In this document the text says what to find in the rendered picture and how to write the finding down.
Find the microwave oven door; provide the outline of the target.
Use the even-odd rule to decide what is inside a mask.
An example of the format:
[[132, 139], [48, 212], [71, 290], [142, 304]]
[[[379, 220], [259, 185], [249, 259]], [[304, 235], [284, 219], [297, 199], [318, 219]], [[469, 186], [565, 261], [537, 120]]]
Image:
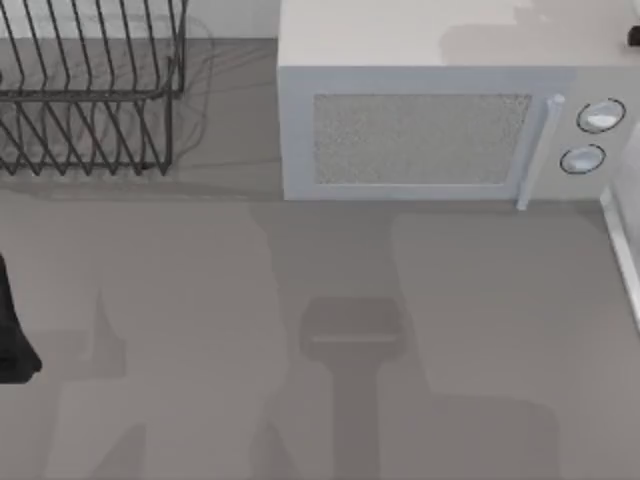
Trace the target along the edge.
[[283, 66], [288, 200], [513, 200], [557, 68]]

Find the pale microwave oven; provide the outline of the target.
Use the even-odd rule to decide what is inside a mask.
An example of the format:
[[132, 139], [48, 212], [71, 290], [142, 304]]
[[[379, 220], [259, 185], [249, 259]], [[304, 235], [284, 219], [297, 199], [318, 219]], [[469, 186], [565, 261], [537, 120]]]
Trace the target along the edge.
[[[277, 86], [283, 66], [565, 70], [572, 81], [529, 204], [597, 200], [640, 123], [640, 48], [627, 45], [637, 24], [640, 0], [283, 0]], [[608, 98], [625, 105], [624, 120], [604, 133], [581, 131], [579, 111]], [[589, 144], [605, 150], [604, 163], [564, 173], [561, 156]]]

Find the small microwave knob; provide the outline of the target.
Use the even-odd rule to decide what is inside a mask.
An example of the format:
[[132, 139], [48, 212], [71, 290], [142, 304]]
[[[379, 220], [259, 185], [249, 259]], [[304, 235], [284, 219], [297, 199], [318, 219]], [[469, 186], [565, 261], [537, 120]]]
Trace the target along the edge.
[[560, 158], [559, 166], [568, 175], [586, 175], [596, 171], [605, 161], [603, 148], [589, 144], [567, 150]]

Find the large microwave knob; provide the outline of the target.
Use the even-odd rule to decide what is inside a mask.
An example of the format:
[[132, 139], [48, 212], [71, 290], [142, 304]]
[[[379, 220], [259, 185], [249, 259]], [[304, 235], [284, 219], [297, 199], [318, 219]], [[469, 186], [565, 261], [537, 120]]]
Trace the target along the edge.
[[600, 134], [614, 129], [626, 116], [625, 105], [617, 99], [608, 98], [585, 105], [578, 113], [578, 128], [589, 134]]

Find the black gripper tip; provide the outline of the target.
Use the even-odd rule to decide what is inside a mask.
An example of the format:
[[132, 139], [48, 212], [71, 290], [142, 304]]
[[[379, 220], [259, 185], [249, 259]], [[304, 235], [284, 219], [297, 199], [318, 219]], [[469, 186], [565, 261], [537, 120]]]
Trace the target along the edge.
[[0, 384], [26, 384], [42, 366], [19, 322], [6, 262], [0, 254]]

